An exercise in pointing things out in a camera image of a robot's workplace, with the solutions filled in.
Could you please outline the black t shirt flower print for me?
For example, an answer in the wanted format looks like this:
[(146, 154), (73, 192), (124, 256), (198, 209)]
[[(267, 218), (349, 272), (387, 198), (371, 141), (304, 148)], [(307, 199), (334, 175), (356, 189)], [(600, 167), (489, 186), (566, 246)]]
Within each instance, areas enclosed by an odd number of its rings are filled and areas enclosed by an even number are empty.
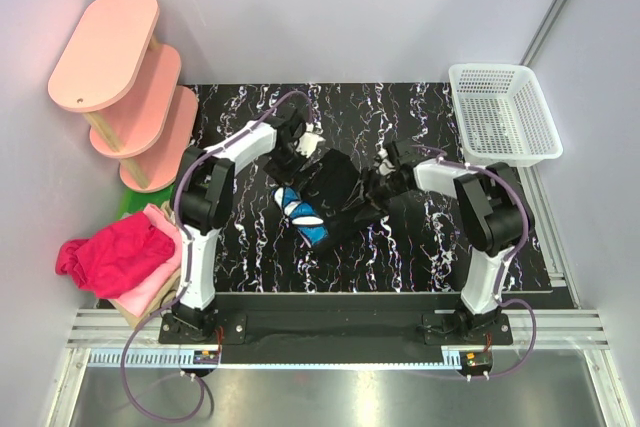
[(275, 204), (289, 226), (316, 253), (335, 248), (388, 215), (366, 199), (364, 177), (350, 157), (336, 149), (296, 174), (291, 185), (277, 187)]

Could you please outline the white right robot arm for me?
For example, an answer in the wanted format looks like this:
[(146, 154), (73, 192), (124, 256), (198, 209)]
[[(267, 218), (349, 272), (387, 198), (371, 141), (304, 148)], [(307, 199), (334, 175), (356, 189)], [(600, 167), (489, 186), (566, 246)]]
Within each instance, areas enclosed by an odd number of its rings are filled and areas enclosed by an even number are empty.
[(363, 195), (376, 207), (412, 190), (436, 192), (458, 202), (472, 251), (461, 290), (466, 311), (454, 318), (454, 331), (463, 342), (480, 341), (490, 330), (486, 315), (502, 306), (501, 289), (512, 259), (535, 225), (512, 167), (504, 162), (462, 164), (443, 157), (396, 166), (385, 160), (363, 177)]

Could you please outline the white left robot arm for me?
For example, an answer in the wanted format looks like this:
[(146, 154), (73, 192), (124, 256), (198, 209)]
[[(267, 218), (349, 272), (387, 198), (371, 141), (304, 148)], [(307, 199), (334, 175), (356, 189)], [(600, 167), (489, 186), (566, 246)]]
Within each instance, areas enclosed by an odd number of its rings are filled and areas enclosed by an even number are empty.
[(278, 167), (297, 169), (320, 141), (309, 122), (269, 116), (217, 144), (185, 150), (171, 203), (181, 239), (177, 305), (188, 311), (180, 328), (193, 342), (206, 342), (215, 333), (216, 319), (205, 311), (216, 296), (216, 248), (234, 208), (237, 175), (263, 156)]

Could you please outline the white plastic basket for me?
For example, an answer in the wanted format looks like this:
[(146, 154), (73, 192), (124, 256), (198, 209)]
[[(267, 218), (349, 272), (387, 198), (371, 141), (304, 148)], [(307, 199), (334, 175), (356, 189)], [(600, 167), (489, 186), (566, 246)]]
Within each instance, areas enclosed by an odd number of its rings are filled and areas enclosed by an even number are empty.
[(512, 64), (461, 63), (452, 65), (448, 74), (467, 162), (528, 168), (563, 154), (533, 70)]

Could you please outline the green plastic folder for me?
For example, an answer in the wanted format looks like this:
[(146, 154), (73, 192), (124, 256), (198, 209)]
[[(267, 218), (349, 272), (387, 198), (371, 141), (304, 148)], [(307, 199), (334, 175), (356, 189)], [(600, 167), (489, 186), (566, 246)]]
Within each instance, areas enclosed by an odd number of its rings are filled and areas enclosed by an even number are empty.
[(165, 201), (168, 201), (172, 194), (173, 186), (152, 193), (141, 193), (126, 188), (120, 200), (116, 218), (121, 219), (126, 214), (134, 214), (142, 211), (148, 204), (160, 207)]

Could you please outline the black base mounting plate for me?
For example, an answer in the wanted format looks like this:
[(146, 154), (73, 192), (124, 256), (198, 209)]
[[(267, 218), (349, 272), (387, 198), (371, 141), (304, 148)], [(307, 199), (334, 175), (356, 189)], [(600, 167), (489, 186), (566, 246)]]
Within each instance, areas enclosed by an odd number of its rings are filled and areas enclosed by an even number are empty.
[(443, 347), (510, 346), (502, 312), (471, 321), (456, 293), (222, 293), (201, 330), (167, 312), (162, 344), (223, 344), (228, 364), (422, 364)]

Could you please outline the beige t shirt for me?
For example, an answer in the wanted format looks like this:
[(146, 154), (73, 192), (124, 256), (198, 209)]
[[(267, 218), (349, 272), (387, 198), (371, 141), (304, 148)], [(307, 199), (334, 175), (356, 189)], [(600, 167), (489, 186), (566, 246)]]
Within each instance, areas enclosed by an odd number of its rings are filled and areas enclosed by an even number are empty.
[(176, 295), (180, 284), (181, 270), (177, 269), (171, 276), (162, 284), (156, 295), (150, 302), (147, 314), (150, 315), (153, 311), (164, 306), (171, 301)]

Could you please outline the magenta red t shirt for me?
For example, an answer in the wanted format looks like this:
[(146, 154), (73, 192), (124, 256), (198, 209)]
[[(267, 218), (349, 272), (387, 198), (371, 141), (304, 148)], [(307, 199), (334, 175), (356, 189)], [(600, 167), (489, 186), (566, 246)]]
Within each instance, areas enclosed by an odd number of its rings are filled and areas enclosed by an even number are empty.
[(88, 239), (64, 243), (55, 273), (98, 298), (113, 299), (137, 287), (174, 253), (175, 242), (137, 212)]

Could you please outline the pink three-tier shelf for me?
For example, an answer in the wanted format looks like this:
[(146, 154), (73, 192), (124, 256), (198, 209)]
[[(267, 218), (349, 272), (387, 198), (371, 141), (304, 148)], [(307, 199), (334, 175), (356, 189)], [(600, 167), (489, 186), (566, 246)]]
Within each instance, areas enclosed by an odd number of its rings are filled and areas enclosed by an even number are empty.
[(175, 181), (198, 110), (179, 83), (179, 52), (155, 38), (159, 13), (157, 0), (95, 0), (48, 81), (51, 99), (89, 123), (91, 146), (142, 193)]

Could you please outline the light pink t shirt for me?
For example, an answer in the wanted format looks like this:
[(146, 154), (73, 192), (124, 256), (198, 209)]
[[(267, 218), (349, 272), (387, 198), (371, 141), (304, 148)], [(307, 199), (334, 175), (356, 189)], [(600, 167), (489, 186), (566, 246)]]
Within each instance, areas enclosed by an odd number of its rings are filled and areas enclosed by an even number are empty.
[(174, 253), (137, 287), (116, 299), (110, 299), (110, 301), (118, 301), (123, 307), (136, 315), (139, 315), (149, 306), (162, 284), (172, 273), (180, 269), (182, 261), (181, 233), (174, 223), (174, 214), (169, 206), (169, 202), (165, 201), (160, 207), (148, 204), (142, 213), (147, 217), (152, 226), (159, 229), (173, 241)]

